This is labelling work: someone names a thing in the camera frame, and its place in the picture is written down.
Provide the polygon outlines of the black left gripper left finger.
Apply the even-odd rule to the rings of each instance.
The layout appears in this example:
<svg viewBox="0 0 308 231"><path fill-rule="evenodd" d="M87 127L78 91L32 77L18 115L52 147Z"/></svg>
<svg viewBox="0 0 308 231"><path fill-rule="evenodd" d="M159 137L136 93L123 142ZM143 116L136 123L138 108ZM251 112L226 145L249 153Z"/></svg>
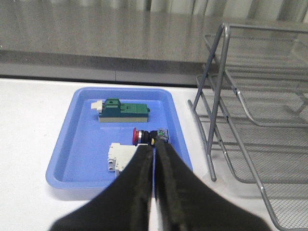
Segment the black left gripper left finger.
<svg viewBox="0 0 308 231"><path fill-rule="evenodd" d="M153 186L152 147L141 145L98 196L53 223L52 231L146 231Z"/></svg>

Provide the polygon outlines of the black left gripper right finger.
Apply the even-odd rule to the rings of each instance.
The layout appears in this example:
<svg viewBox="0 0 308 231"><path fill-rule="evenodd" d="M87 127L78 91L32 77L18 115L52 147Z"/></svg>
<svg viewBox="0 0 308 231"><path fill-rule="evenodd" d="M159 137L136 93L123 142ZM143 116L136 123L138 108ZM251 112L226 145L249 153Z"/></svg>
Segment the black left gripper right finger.
<svg viewBox="0 0 308 231"><path fill-rule="evenodd" d="M260 217L207 187L171 144L155 142L155 194L164 231L268 231Z"/></svg>

